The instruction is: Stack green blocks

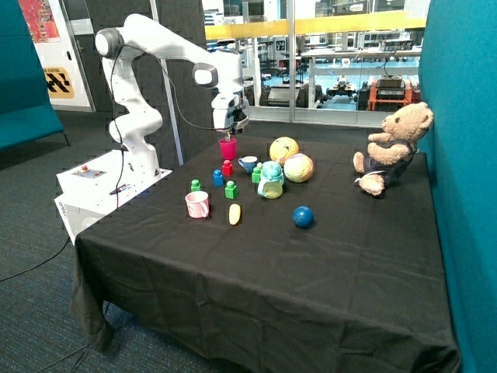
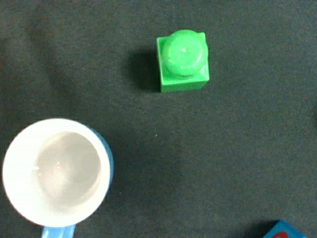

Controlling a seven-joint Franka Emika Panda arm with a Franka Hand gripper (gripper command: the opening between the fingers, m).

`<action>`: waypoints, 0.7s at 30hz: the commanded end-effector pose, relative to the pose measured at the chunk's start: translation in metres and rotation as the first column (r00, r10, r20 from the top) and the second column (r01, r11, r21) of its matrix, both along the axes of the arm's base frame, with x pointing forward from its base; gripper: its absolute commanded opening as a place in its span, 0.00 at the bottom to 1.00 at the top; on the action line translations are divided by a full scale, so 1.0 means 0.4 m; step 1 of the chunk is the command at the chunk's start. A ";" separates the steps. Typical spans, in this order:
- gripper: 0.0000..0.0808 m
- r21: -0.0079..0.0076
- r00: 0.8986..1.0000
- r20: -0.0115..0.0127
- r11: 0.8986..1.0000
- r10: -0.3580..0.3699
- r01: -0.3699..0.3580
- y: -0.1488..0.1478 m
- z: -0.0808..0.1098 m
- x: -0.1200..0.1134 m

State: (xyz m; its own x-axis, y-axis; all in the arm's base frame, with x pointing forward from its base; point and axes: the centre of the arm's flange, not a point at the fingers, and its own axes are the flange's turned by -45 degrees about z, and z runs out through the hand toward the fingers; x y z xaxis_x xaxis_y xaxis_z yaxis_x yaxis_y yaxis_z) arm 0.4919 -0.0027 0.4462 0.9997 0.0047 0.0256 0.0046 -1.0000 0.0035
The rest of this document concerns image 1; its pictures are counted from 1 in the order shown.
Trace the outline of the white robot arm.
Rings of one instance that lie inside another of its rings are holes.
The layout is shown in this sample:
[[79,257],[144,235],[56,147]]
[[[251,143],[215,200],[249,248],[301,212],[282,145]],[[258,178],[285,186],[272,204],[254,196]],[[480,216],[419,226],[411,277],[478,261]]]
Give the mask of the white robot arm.
[[132,69],[133,60],[142,54],[193,63],[195,83],[218,91],[211,102],[215,130],[237,133],[249,122],[239,53],[226,50],[210,53],[139,14],[128,16],[122,27],[100,30],[95,43],[113,101],[127,109],[127,114],[110,124],[109,132],[127,150],[135,174],[158,175],[155,148],[144,138],[162,126],[162,115],[141,95]]

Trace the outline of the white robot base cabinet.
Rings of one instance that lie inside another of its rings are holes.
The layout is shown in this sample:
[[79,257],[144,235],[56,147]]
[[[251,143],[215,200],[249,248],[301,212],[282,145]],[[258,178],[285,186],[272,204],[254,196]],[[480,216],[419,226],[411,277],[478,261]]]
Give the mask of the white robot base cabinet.
[[170,169],[139,169],[131,154],[112,150],[57,174],[54,199],[68,236],[76,236],[168,176]]

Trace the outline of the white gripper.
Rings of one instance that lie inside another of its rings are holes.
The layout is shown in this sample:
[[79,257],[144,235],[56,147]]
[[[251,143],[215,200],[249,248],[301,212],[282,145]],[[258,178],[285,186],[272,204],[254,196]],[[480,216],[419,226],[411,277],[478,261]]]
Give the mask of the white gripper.
[[230,95],[218,93],[211,106],[214,129],[226,133],[226,141],[243,131],[249,123],[249,102],[240,92]]

